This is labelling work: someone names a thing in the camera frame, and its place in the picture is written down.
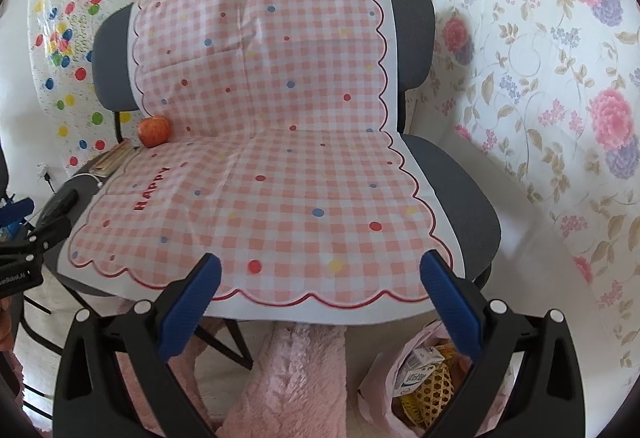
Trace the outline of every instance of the pink checkered tablecloth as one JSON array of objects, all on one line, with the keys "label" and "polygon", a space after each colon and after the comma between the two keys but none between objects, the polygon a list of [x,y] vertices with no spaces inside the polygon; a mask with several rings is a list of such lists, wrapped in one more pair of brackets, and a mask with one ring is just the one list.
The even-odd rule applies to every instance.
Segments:
[{"label": "pink checkered tablecloth", "polygon": [[142,298],[210,251],[212,305],[351,309],[424,301],[428,249],[461,271],[395,129],[390,0],[142,0],[130,22],[137,100],[174,135],[95,196],[61,258],[75,278]]}]

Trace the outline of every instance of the floral wallpaper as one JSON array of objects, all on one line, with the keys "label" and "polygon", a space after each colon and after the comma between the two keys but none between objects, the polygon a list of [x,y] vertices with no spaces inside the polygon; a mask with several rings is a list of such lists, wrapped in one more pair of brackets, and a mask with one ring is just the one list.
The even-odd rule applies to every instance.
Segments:
[{"label": "floral wallpaper", "polygon": [[640,366],[638,4],[433,1],[412,132],[453,129],[543,212],[591,288],[626,393]]}]

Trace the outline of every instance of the blue gripper pad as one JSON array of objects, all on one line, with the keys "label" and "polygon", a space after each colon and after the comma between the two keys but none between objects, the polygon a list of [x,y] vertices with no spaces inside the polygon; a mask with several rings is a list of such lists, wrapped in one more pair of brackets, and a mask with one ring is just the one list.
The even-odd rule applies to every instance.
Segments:
[{"label": "blue gripper pad", "polygon": [[209,254],[207,261],[200,266],[160,323],[156,352],[162,361],[167,362],[184,351],[202,314],[216,294],[221,278],[220,259]]},{"label": "blue gripper pad", "polygon": [[435,250],[420,259],[420,280],[460,353],[482,356],[482,325],[457,287],[458,279]]}]

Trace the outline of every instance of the yellow dot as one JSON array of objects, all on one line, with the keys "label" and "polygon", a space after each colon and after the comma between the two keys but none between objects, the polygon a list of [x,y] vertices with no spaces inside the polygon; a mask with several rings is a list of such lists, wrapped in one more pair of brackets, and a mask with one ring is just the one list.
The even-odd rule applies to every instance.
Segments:
[{"label": "yellow dot", "polygon": [[329,271],[332,273],[338,273],[342,270],[342,261],[340,259],[332,259],[329,261]]}]

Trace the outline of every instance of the apple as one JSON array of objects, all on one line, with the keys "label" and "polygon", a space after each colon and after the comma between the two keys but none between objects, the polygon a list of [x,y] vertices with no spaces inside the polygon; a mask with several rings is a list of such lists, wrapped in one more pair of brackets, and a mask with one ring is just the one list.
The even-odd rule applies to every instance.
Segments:
[{"label": "apple", "polygon": [[138,124],[138,138],[147,149],[167,143],[171,138],[171,123],[161,116],[145,118]]}]

